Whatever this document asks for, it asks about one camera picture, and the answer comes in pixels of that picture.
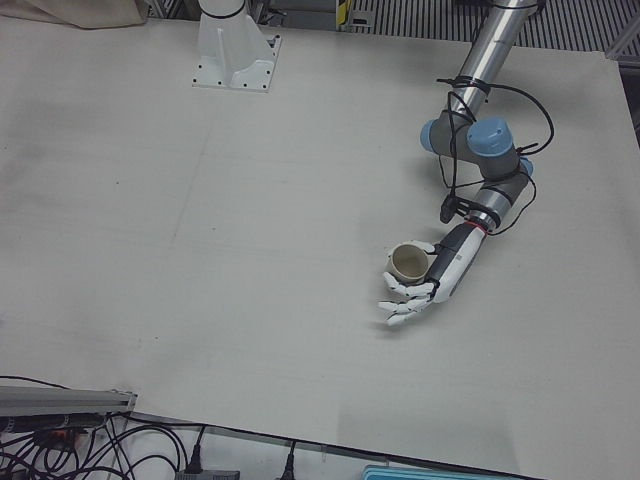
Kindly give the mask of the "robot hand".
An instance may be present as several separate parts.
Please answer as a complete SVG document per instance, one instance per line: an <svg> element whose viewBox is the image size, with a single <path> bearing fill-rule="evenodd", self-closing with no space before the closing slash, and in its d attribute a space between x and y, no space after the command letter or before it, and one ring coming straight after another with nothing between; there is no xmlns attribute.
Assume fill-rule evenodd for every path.
<svg viewBox="0 0 640 480"><path fill-rule="evenodd" d="M412 240L394 247L387 255L383 279L391 292L404 299L378 303L388 313L386 324L402 325L429 306L449 300L485 237L480 225L465 221L436 244Z"/></svg>

